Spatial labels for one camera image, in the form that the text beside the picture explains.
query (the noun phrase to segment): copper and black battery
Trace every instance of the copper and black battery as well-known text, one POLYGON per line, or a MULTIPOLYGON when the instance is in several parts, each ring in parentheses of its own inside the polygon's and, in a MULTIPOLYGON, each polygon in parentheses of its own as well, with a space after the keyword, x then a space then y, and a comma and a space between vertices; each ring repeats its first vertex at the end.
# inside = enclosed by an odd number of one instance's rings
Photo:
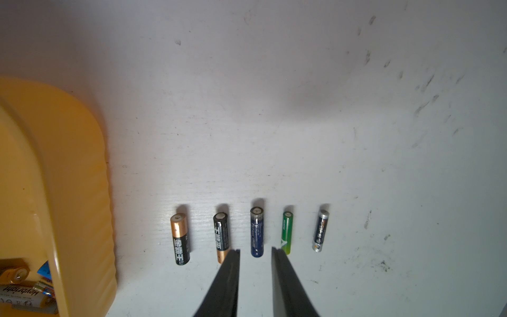
POLYGON ((190 260, 187 215, 173 215, 171 217, 171 231, 176 264, 185 265, 190 260))
POLYGON ((317 227, 315 235, 313 236, 313 250, 315 252, 322 251, 322 244, 324 243, 325 229, 328 226, 329 213, 326 210, 319 210, 317 227))
POLYGON ((254 207, 250 210, 251 253, 259 258, 264 254, 264 210, 254 207))
POLYGON ((215 244, 216 258, 219 263, 225 260, 227 253, 231 249, 231 241, 229 240, 229 223, 226 213, 218 213, 213 217, 215 226, 215 244))

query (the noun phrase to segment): aa battery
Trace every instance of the aa battery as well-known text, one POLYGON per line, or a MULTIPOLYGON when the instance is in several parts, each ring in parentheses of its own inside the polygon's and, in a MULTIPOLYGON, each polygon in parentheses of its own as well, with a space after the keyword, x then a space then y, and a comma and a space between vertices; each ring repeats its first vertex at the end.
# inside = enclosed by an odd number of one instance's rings
POLYGON ((27 266, 0 270, 0 284, 19 284, 26 279, 29 273, 30 269, 27 266))
POLYGON ((34 290, 30 286, 0 285, 0 303, 45 307, 54 299, 34 290))
POLYGON ((226 213, 218 213, 213 217, 215 226, 215 243, 216 243, 216 258, 219 263, 225 260, 227 253, 231 249, 231 242, 229 240, 229 223, 227 221, 226 213))
POLYGON ((289 254, 291 252, 291 239, 292 239, 292 220, 294 215, 291 212, 283 213, 283 223, 282 223, 282 250, 285 251, 285 254, 289 254))
POLYGON ((312 248, 315 252, 322 251, 322 244, 324 243, 325 228, 328 225, 329 213, 326 210, 319 210, 317 219, 317 228, 313 237, 312 248))
POLYGON ((251 253, 259 258, 264 254, 264 210, 254 207, 250 210, 251 253))
POLYGON ((185 265, 190 260, 187 215, 173 215, 171 217, 171 231, 176 264, 185 265))

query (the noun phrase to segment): blue battery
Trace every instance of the blue battery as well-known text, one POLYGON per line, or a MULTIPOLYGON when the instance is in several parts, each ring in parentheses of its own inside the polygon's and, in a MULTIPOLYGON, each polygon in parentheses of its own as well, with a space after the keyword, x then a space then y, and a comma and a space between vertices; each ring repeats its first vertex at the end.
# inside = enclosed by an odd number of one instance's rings
POLYGON ((250 210, 250 233, 252 255, 259 258, 264 254, 264 210, 260 207, 250 210))

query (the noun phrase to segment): battery label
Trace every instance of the battery label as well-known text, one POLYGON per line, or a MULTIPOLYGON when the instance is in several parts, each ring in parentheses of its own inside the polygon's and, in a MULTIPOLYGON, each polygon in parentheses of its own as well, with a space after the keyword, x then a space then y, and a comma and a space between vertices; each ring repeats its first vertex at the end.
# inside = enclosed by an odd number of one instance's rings
POLYGON ((217 250, 225 251, 229 248, 229 235, 227 233, 227 222, 215 222, 215 242, 217 250))
POLYGON ((251 224, 251 235, 252 235, 252 243, 251 247, 255 250, 263 249, 263 233, 264 233, 264 223, 262 221, 251 224))
POLYGON ((317 244, 323 244, 324 243, 324 235, 325 235, 325 228, 328 224, 327 219, 322 219, 319 217, 317 230, 315 231, 315 239, 314 242, 317 244))
POLYGON ((177 265, 184 265, 190 260, 188 234, 180 238, 172 237, 174 243, 174 256, 177 265))

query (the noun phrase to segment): blue battery label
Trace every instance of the blue battery label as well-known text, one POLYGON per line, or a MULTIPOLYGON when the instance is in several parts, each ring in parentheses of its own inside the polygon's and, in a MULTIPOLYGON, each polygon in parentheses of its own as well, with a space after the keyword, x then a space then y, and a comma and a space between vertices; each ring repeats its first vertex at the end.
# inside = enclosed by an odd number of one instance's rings
POLYGON ((264 254, 264 217, 262 214, 250 215, 251 253, 259 258, 264 254))

